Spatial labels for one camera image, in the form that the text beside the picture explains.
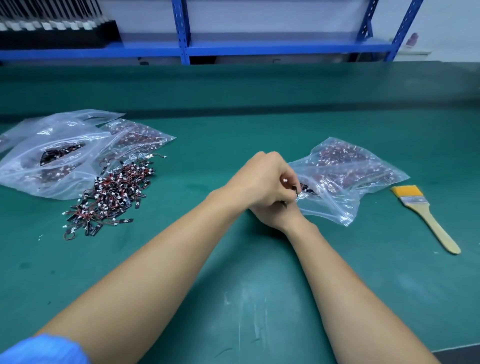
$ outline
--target transparent bag of electronic components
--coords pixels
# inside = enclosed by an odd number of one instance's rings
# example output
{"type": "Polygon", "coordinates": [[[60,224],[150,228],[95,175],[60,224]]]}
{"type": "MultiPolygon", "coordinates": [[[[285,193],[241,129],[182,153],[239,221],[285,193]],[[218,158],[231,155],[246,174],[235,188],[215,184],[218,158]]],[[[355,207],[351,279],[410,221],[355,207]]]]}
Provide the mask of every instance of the transparent bag of electronic components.
{"type": "Polygon", "coordinates": [[[174,139],[143,124],[117,119],[121,115],[82,110],[47,117],[42,129],[0,161],[0,184],[40,197],[77,199],[105,172],[106,161],[129,163],[174,139]]]}
{"type": "Polygon", "coordinates": [[[345,226],[355,219],[365,194],[409,178],[367,149],[332,137],[289,165],[302,187],[297,198],[302,214],[345,226]]]}
{"type": "Polygon", "coordinates": [[[31,135],[47,128],[50,124],[67,119],[82,120],[86,124],[100,125],[115,120],[125,114],[94,109],[62,112],[46,117],[22,120],[13,128],[0,134],[0,153],[13,148],[31,135]]]}

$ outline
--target forearm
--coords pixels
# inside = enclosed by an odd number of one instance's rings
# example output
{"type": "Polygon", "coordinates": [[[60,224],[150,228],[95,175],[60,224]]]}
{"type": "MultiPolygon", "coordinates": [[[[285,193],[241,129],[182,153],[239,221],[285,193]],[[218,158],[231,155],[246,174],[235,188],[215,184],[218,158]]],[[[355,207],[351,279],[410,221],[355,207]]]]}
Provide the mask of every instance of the forearm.
{"type": "Polygon", "coordinates": [[[244,211],[210,194],[50,321],[40,332],[79,343],[92,363],[135,363],[175,314],[195,278],[244,211]]]}
{"type": "Polygon", "coordinates": [[[369,290],[319,233],[286,232],[312,288],[340,364],[438,364],[403,322],[369,290]]]}

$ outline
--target human arm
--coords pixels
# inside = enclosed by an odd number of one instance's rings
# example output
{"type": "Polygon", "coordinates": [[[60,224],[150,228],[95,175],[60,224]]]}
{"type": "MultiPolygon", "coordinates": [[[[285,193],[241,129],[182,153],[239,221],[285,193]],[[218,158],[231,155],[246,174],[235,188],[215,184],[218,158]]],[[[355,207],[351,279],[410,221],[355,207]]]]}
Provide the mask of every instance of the human arm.
{"type": "Polygon", "coordinates": [[[92,364],[136,363],[175,314],[215,245],[247,208],[292,202],[298,179],[278,153],[257,153],[213,191],[55,316],[38,334],[69,338],[92,364]]]}
{"type": "Polygon", "coordinates": [[[295,204],[254,207],[284,232],[300,260],[339,364],[439,364],[410,329],[368,289],[295,204]]]}

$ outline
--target green table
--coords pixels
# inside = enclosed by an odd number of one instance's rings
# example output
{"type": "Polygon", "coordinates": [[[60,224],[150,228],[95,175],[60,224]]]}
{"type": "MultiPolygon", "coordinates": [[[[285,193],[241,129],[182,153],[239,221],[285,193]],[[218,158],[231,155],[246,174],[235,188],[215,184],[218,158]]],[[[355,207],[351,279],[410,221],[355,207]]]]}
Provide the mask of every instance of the green table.
{"type": "MultiPolygon", "coordinates": [[[[296,160],[329,136],[406,171],[462,249],[448,254],[383,190],[348,227],[311,218],[431,350],[480,341],[480,75],[438,62],[1,68],[4,124],[95,108],[177,137],[133,224],[64,241],[67,201],[0,188],[0,351],[51,319],[259,150],[296,160]]],[[[300,264],[245,213],[142,363],[334,363],[300,264]]]]}

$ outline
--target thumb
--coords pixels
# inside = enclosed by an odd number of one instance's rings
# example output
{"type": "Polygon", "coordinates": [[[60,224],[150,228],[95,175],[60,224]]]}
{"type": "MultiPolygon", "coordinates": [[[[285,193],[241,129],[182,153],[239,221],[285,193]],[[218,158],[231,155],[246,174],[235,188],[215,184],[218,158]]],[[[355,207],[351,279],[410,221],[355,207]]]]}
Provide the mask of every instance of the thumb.
{"type": "Polygon", "coordinates": [[[278,187],[277,200],[285,201],[287,204],[294,202],[297,199],[297,193],[294,190],[285,188],[281,183],[278,187]]]}

